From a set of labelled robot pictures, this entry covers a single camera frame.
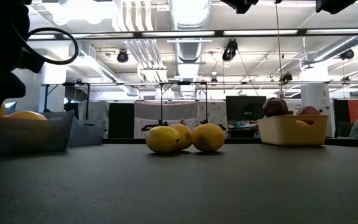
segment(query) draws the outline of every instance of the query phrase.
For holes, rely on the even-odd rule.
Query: gray table surface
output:
[[[0,223],[358,223],[358,148],[187,151],[0,157]]]

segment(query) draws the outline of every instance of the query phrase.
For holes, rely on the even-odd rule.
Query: gray plastic bin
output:
[[[48,121],[0,118],[0,154],[66,149],[74,111],[43,115]]]
[[[101,120],[73,120],[71,128],[70,147],[92,146],[102,144],[105,121]]]

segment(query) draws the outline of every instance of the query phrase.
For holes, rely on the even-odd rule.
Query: ceiling light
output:
[[[306,34],[358,34],[358,29],[309,29]]]
[[[53,34],[34,34],[29,37],[29,40],[50,40],[55,39]]]
[[[214,36],[215,31],[169,31],[169,32],[144,32],[143,37],[203,37]]]
[[[116,32],[111,34],[72,34],[76,39],[103,39],[103,38],[123,38],[123,37],[133,37],[133,33],[129,32]]]
[[[212,43],[212,40],[189,40],[189,39],[180,39],[180,40],[167,40],[168,44],[176,44],[176,43]]]
[[[297,34],[298,30],[279,30],[278,33],[280,35]],[[223,32],[223,35],[277,35],[277,30],[227,30]]]
[[[43,6],[53,15],[57,25],[64,25],[70,19],[86,19],[90,24],[98,24],[104,18],[118,15],[120,10],[115,1],[66,0],[43,2]]]

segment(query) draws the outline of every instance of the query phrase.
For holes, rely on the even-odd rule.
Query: plastic basket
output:
[[[66,149],[74,111],[43,115],[48,121],[0,118],[0,154]]]
[[[299,125],[296,121],[310,125]],[[326,137],[328,116],[274,116],[258,120],[260,137],[266,144],[278,146],[320,146]]]
[[[70,147],[102,144],[105,124],[106,122],[101,120],[78,121],[74,119]]]

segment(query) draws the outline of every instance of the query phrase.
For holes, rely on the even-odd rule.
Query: computer monitor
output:
[[[226,112],[228,121],[248,121],[262,119],[266,96],[227,96]]]

